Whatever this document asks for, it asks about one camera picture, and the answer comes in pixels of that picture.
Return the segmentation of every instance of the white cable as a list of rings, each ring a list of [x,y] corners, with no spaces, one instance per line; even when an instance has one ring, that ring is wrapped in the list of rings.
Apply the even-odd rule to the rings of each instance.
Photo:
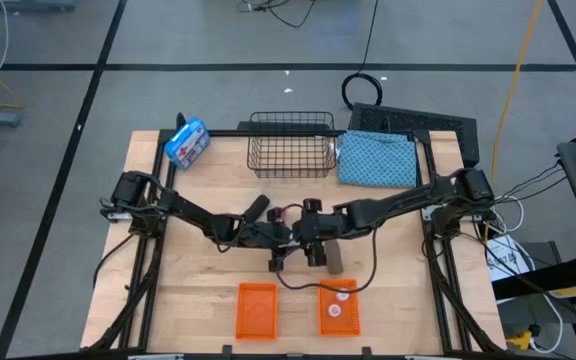
[[[519,222],[517,223],[517,226],[507,230],[508,232],[513,232],[519,229],[521,227],[521,224],[524,223],[524,205],[521,203],[521,200],[512,195],[507,195],[506,198],[515,200],[515,203],[517,204],[517,206],[519,206]]]
[[[9,41],[9,37],[10,37],[10,32],[8,30],[8,12],[6,11],[6,5],[4,4],[3,0],[0,0],[0,4],[1,4],[1,9],[4,12],[4,28],[6,29],[6,44],[4,46],[4,54],[1,57],[1,62],[0,62],[0,70],[1,70],[1,67],[4,66],[4,63],[6,62],[6,56],[8,56],[8,41]]]
[[[507,237],[507,238],[511,239],[515,243],[515,245],[517,246],[519,251],[521,251],[526,256],[526,258],[530,262],[530,270],[531,271],[535,270],[536,269],[535,268],[535,262],[532,260],[530,255],[528,255],[528,252],[526,251],[526,249],[524,249],[523,246],[519,245],[519,243],[515,239],[512,239],[510,237]],[[555,313],[555,315],[557,316],[557,319],[559,320],[559,335],[557,336],[557,342],[555,342],[555,345],[553,345],[550,349],[542,350],[539,347],[537,347],[537,345],[535,344],[535,339],[530,338],[530,347],[540,354],[550,354],[551,352],[555,351],[557,349],[557,347],[559,347],[559,343],[561,342],[561,336],[564,333],[564,321],[561,319],[561,315],[559,315],[559,312],[557,311],[555,306],[550,301],[550,298],[548,296],[544,295],[544,299],[546,300],[548,305],[550,305],[552,312]]]
[[[495,216],[497,216],[497,220],[499,220],[499,222],[503,225],[503,231],[501,231],[500,229],[498,229],[498,228],[496,228],[490,224],[488,224],[488,227],[495,230],[500,235],[506,235],[508,233],[511,233],[511,232],[519,229],[521,227],[521,225],[524,223],[524,205],[521,203],[521,200],[519,200],[518,198],[516,198],[512,195],[499,196],[495,200],[500,200],[500,199],[513,199],[513,200],[515,200],[514,202],[517,203],[517,206],[519,206],[519,222],[517,223],[516,226],[514,226],[513,228],[510,228],[510,229],[508,228],[508,225],[506,224],[504,217],[501,216],[501,214],[497,210],[495,210],[495,207],[493,206],[491,208],[492,212],[495,214]]]

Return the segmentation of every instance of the wire basket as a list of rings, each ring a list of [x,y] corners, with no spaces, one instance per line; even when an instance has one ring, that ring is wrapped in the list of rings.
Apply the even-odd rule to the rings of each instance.
[[[257,177],[321,178],[336,165],[329,112],[256,112],[248,128],[248,168]]]

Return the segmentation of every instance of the folded cloth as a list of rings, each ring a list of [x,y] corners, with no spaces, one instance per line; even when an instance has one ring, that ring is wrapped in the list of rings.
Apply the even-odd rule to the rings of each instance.
[[[417,186],[415,143],[406,135],[348,130],[339,141],[339,182],[362,186]]]

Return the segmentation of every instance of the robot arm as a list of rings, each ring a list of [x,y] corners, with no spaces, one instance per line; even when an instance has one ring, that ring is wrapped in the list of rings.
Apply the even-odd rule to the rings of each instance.
[[[160,190],[158,199],[147,204],[147,186]],[[486,211],[494,204],[492,189],[481,170],[461,169],[449,176],[438,177],[420,186],[384,199],[361,199],[333,206],[330,214],[321,214],[318,199],[305,199],[301,218],[288,228],[281,220],[281,208],[267,212],[267,222],[256,222],[270,200],[260,195],[242,215],[213,214],[163,187],[150,174],[136,171],[121,175],[102,215],[129,213],[131,231],[141,236],[152,235],[152,222],[163,216],[175,216],[202,230],[217,245],[271,250],[271,271],[280,271],[283,258],[296,248],[304,250],[309,266],[326,265],[322,242],[332,239],[354,239],[369,235],[384,221],[412,211],[435,206],[430,214],[432,229],[442,235],[458,227],[465,213]]]

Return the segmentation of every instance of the orange tray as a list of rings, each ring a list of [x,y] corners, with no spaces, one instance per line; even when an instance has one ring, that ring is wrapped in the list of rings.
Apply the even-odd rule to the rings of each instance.
[[[277,338],[277,285],[240,283],[237,297],[237,340]]]
[[[357,288],[355,279],[328,279],[321,280],[321,284],[335,288],[352,290]],[[341,308],[341,314],[332,317],[328,314],[328,307],[337,304]],[[359,325],[359,295],[350,294],[345,301],[337,299],[334,291],[319,288],[319,334],[321,336],[360,336]]]

